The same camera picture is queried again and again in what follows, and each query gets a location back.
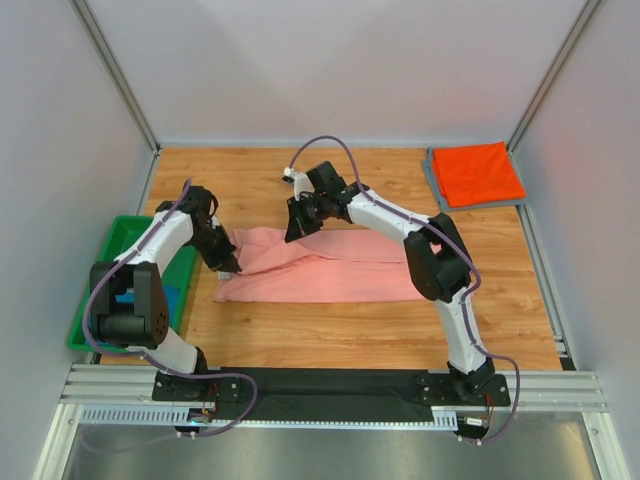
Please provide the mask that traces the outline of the pink t-shirt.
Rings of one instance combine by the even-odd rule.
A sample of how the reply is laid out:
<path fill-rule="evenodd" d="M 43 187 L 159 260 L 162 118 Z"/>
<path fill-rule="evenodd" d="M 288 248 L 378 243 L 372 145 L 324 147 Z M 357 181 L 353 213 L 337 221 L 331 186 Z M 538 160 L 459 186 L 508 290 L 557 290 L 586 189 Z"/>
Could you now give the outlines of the pink t-shirt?
<path fill-rule="evenodd" d="M 372 230 L 327 230 L 287 243 L 283 230 L 238 229 L 241 272 L 220 277 L 216 302 L 374 303 L 420 300 L 404 249 Z"/>

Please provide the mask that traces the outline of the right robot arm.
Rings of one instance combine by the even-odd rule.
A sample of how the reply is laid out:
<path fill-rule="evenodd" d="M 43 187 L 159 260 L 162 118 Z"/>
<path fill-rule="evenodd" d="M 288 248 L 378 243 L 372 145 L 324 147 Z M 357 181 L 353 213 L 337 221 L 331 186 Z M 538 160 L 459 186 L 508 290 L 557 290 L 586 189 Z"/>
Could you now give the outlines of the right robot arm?
<path fill-rule="evenodd" d="M 293 187 L 287 200 L 287 243 L 320 231 L 325 220 L 334 218 L 403 247 L 411 282 L 434 303 L 444 329 L 452 388 L 461 397 L 478 393 L 495 367 L 480 342 L 471 307 L 471 259 L 453 220 L 444 213 L 411 212 L 358 182 L 348 185 L 328 161 L 305 173 L 287 167 L 283 180 Z"/>

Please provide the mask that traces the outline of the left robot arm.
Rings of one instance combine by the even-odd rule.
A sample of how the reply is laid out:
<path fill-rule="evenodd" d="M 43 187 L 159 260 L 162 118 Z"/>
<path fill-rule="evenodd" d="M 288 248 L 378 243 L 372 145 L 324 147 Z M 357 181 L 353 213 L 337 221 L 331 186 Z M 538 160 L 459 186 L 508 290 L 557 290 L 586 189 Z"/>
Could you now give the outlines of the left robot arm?
<path fill-rule="evenodd" d="M 194 248 L 214 272 L 237 274 L 236 246 L 216 217 L 218 200 L 186 182 L 179 198 L 156 209 L 149 227 L 111 262 L 90 270 L 90 293 L 82 330 L 95 351 L 139 356 L 159 370 L 183 378 L 209 374 L 203 352 L 170 326 L 162 276 L 183 247 Z"/>

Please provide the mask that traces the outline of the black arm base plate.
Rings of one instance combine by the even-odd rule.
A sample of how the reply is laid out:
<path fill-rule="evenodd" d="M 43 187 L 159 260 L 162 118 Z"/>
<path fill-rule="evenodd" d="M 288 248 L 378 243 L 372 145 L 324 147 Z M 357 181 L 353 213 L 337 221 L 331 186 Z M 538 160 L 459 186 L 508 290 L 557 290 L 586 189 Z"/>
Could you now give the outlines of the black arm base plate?
<path fill-rule="evenodd" d="M 214 379 L 186 379 L 157 373 L 152 398 L 156 401 L 195 401 L 237 403 L 251 397 L 251 384 L 242 373 L 216 372 Z M 417 383 L 422 389 L 422 403 L 428 406 L 499 406 L 511 404 L 506 378 L 497 373 L 466 378 L 451 372 L 421 373 Z"/>

